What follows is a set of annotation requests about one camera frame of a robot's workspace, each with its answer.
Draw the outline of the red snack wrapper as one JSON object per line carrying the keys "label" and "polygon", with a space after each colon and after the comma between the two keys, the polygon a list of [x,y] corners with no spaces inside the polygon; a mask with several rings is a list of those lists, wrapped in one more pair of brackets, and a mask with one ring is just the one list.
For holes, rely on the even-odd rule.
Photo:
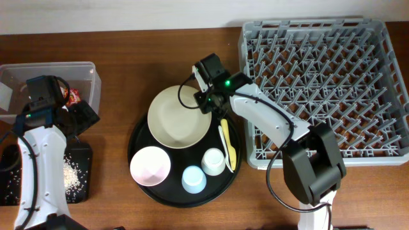
{"label": "red snack wrapper", "polygon": [[[63,93],[64,98],[68,95],[67,88],[61,88],[61,92]],[[68,99],[68,102],[66,103],[67,107],[81,102],[80,93],[78,89],[75,89],[75,88],[70,89],[69,94],[70,94],[69,99]]]}

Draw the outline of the large cream bowl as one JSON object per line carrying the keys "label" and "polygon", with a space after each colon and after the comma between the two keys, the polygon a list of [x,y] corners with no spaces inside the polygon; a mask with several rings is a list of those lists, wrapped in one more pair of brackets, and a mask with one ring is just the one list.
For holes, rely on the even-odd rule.
{"label": "large cream bowl", "polygon": [[197,108],[194,99],[197,92],[190,86],[171,86],[153,99],[148,109],[148,128],[159,143],[183,149],[195,145],[206,135],[212,115],[203,114]]}

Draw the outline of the pink bowl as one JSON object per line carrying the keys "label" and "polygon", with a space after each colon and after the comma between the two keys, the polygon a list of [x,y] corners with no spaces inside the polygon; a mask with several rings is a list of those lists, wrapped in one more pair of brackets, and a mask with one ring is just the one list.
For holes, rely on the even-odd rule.
{"label": "pink bowl", "polygon": [[130,161],[131,177],[136,183],[145,187],[162,183],[169,175],[170,170],[169,155],[156,146],[140,149]]}

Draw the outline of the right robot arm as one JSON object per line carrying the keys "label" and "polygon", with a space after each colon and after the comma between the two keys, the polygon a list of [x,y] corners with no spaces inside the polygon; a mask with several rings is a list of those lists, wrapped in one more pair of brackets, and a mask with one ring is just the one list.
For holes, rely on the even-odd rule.
{"label": "right robot arm", "polygon": [[332,229],[332,203],[346,176],[334,131],[326,123],[313,126],[286,112],[242,72],[225,72],[213,80],[194,68],[191,76],[201,88],[195,98],[203,113],[228,105],[277,146],[285,183],[300,206],[278,202],[300,214],[298,228]]}

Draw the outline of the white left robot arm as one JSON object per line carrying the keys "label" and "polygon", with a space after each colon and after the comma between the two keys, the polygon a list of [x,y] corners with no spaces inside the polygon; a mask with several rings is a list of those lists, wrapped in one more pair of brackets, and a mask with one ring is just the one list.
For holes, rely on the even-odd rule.
{"label": "white left robot arm", "polygon": [[83,229],[66,202],[64,154],[68,140],[99,119],[85,101],[33,102],[16,117],[10,132],[18,139],[22,185],[15,229]]}

